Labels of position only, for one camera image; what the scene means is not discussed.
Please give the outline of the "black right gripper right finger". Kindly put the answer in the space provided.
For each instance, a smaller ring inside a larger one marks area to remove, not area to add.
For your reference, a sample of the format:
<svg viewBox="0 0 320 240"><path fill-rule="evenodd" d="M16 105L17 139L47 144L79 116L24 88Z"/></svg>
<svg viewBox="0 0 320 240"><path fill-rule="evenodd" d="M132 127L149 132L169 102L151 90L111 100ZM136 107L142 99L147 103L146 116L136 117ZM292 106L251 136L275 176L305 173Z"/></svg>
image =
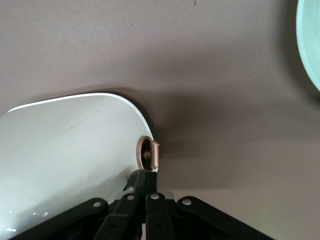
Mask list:
<svg viewBox="0 0 320 240"><path fill-rule="evenodd" d="M167 200L162 193L157 191L156 172L147 172L145 193L146 239L175 240Z"/></svg>

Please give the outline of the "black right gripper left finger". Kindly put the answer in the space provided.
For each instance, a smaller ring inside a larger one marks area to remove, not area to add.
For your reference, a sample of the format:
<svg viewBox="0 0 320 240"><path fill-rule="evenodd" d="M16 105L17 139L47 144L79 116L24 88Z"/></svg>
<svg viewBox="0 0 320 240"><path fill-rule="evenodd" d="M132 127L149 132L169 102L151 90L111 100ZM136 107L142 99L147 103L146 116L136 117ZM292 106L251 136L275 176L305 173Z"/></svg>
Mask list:
<svg viewBox="0 0 320 240"><path fill-rule="evenodd" d="M148 171L136 170L129 178L133 192L122 195L114 211L108 214L94 236L95 240L139 240L142 237L142 204L145 203Z"/></svg>

